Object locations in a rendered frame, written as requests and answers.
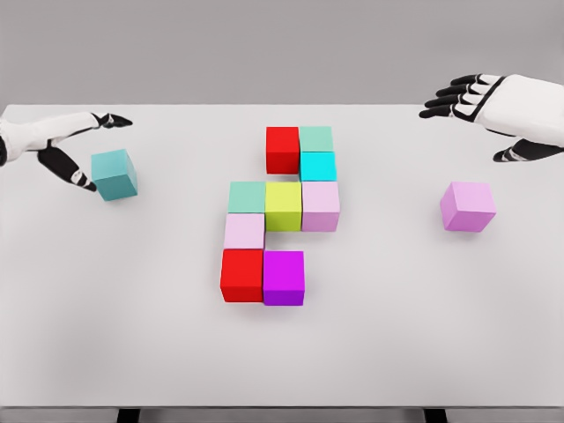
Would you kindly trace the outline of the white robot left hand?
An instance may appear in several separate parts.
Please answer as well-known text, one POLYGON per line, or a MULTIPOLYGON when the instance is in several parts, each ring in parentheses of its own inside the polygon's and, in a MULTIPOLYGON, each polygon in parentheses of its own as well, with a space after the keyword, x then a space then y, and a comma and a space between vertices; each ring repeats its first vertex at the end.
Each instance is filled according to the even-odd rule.
POLYGON ((12 157, 15 159, 16 153, 36 152, 38 161, 59 179, 96 192, 96 184, 58 145, 67 138, 90 130, 125 128, 132 124, 130 119, 120 115, 79 112, 17 125, 11 138, 12 157))

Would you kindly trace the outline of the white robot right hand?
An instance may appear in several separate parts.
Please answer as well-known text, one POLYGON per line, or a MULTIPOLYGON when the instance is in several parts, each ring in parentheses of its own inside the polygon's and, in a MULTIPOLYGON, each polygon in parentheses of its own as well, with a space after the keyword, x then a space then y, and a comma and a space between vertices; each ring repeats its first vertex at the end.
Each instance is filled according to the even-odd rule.
POLYGON ((455 78, 424 103, 419 117, 455 118, 515 142, 497 163, 531 162, 564 153, 564 85, 519 74, 455 78))

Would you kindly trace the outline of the teal block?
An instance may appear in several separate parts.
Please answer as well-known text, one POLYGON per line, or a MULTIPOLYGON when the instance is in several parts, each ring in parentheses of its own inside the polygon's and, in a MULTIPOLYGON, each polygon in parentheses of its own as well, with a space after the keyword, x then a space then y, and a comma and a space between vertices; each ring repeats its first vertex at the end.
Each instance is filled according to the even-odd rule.
POLYGON ((92 180, 106 202, 136 196, 137 172, 125 149, 91 156, 92 180))

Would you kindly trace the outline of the orchid pink block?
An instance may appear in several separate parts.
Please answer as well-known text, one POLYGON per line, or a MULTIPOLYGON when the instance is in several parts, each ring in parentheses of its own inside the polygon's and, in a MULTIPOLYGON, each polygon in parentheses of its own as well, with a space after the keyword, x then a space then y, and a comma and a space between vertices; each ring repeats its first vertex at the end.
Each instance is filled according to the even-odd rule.
POLYGON ((479 233, 497 214, 491 187, 484 182, 451 182, 440 208, 447 231, 479 233))

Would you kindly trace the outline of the mint green block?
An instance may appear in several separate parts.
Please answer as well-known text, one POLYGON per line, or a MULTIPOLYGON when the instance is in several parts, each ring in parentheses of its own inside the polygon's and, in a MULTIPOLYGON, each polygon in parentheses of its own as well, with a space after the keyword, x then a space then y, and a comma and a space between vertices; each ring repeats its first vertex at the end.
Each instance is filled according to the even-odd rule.
POLYGON ((332 152, 331 126, 300 126, 300 148, 302 152, 332 152))
POLYGON ((229 213, 264 213, 265 182, 231 182, 229 213))

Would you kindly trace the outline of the cyan block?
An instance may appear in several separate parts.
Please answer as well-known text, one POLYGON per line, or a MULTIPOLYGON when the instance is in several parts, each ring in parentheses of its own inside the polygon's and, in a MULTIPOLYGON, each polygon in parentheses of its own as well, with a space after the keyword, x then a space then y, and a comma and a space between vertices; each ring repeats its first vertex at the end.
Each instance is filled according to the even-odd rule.
POLYGON ((300 180, 302 182, 335 182, 337 180, 334 152, 302 152, 300 180))

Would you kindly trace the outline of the light pink block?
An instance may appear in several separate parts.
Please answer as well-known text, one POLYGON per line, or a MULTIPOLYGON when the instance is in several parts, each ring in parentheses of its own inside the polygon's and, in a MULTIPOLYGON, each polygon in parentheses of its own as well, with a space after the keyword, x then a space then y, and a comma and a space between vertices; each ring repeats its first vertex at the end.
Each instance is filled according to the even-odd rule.
POLYGON ((225 249, 264 249, 263 213, 228 213, 224 234, 225 249))
POLYGON ((340 199, 337 182, 303 182, 302 222, 303 232, 335 232, 340 216, 340 199))

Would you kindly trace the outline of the red block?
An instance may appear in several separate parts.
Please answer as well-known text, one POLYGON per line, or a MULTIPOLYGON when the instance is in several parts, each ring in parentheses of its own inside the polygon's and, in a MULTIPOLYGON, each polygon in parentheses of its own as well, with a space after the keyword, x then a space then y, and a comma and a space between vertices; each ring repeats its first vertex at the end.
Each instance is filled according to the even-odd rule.
POLYGON ((267 127, 265 157, 267 174, 298 174, 300 164, 298 127, 267 127))
POLYGON ((263 250, 224 249, 220 290, 225 302, 262 302, 263 250))

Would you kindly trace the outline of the yellow-green block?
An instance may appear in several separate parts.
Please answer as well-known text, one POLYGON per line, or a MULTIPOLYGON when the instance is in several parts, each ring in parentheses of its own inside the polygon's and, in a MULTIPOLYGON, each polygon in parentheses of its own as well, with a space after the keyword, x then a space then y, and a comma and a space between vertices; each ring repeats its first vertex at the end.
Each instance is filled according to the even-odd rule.
POLYGON ((299 232, 302 222, 300 182, 266 182, 265 229, 267 232, 299 232))

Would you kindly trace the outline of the magenta block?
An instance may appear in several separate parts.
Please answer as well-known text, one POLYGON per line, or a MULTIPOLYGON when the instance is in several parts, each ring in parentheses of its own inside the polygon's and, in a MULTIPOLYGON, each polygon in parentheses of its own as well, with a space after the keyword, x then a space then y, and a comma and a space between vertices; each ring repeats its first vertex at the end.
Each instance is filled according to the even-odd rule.
POLYGON ((266 306, 302 306, 305 296, 303 251, 265 250, 263 303, 266 306))

